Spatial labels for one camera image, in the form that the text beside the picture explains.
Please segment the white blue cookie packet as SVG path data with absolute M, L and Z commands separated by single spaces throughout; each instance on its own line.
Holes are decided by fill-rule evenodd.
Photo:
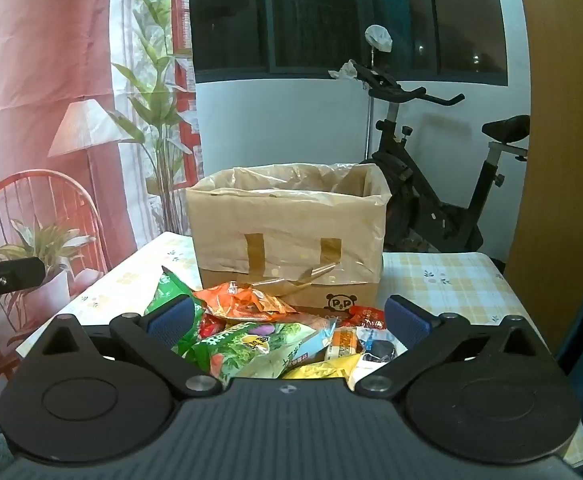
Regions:
M 386 328 L 358 327 L 357 341 L 364 361 L 385 364 L 406 352 L 406 346 Z

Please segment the yellow snack packet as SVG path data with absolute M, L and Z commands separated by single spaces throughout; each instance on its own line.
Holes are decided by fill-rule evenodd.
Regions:
M 301 380 L 343 378 L 348 380 L 357 366 L 357 363 L 359 363 L 361 356 L 361 353 L 356 353 L 351 354 L 351 356 L 341 356 L 336 359 L 298 366 L 287 372 L 283 376 L 283 379 Z

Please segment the black exercise bike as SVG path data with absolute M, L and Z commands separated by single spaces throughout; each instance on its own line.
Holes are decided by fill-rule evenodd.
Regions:
M 499 173 L 501 155 L 512 154 L 521 162 L 528 159 L 528 151 L 517 143 L 529 136 L 530 117 L 517 115 L 483 125 L 481 131 L 491 142 L 469 205 L 444 203 L 406 151 L 406 142 L 413 129 L 403 126 L 401 136 L 395 135 L 397 118 L 402 104 L 421 100 L 450 107 L 464 101 L 464 94 L 441 99 L 423 87 L 405 90 L 392 76 L 354 60 L 343 67 L 352 70 L 355 79 L 367 84 L 371 98 L 388 103 L 386 117 L 375 124 L 380 132 L 378 148 L 365 159 L 368 164 L 379 167 L 391 192 L 386 209 L 385 247 L 401 252 L 409 236 L 415 234 L 438 252 L 476 252 L 483 245 L 478 221 L 491 188 L 499 188 L 504 183 L 504 176 Z

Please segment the wooden wardrobe panel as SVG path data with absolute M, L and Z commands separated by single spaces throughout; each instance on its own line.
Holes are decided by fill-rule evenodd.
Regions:
M 583 0 L 523 0 L 531 124 L 505 278 L 552 351 L 583 305 Z

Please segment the blue biscuit package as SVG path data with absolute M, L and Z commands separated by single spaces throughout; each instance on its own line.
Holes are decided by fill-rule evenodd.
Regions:
M 312 330 L 311 334 L 303 336 L 297 350 L 288 359 L 286 368 L 289 370 L 303 363 L 320 361 L 324 350 L 331 344 L 331 338 L 333 338 L 337 326 L 337 318 L 299 313 L 290 315 L 289 318 L 283 320 L 283 323 L 301 324 Z

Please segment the printed room scene curtain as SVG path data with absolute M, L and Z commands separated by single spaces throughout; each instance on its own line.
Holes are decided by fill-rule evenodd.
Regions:
M 165 232 L 200 180 L 190 0 L 0 0 L 0 394 L 32 338 Z

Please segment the green vegetable snack bag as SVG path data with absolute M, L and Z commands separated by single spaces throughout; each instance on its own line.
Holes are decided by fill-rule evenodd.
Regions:
M 227 387 L 234 378 L 276 379 L 306 340 L 316 334 L 301 323 L 233 325 L 196 342 L 183 359 Z

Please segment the brown cardboard box with liner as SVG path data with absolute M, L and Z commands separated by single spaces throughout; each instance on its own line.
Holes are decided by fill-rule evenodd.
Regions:
M 200 279 L 261 285 L 293 307 L 376 302 L 390 198 L 372 164 L 236 167 L 185 191 Z

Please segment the dark window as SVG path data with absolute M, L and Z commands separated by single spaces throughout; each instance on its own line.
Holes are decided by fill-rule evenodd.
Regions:
M 320 78 L 348 60 L 399 80 L 507 83 L 500 0 L 190 0 L 200 82 Z

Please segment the orange chip bag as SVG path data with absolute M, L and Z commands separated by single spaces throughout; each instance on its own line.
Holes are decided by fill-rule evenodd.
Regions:
M 199 290 L 194 297 L 209 314 L 230 322 L 270 322 L 297 313 L 282 299 L 234 281 Z

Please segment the red snack packet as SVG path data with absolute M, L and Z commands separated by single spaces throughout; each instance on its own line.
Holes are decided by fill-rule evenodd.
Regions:
M 341 325 L 384 330 L 386 328 L 385 313 L 375 308 L 352 306 L 348 309 L 348 318 Z

